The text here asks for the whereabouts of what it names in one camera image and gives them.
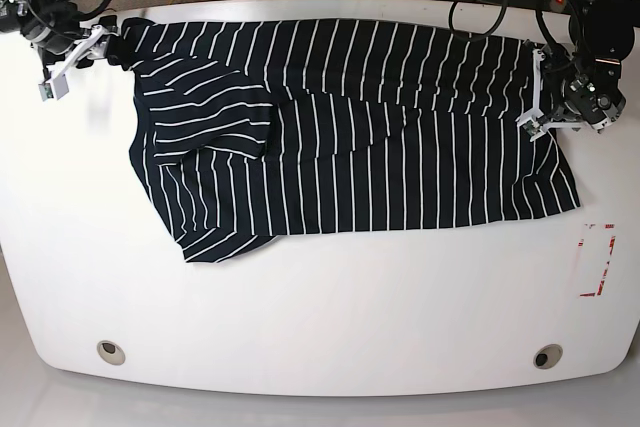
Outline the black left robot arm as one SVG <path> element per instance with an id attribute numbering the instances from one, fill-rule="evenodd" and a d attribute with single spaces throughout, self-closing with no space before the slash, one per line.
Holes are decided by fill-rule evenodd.
<path id="1" fill-rule="evenodd" d="M 546 45 L 534 53 L 534 77 L 539 90 L 549 90 L 551 104 L 534 101 L 533 134 L 582 125 L 599 132 L 615 123 L 626 106 L 619 81 L 622 62 L 635 43 L 635 0 L 565 0 L 572 53 L 546 26 L 542 8 L 548 1 L 539 0 L 535 11 Z"/>

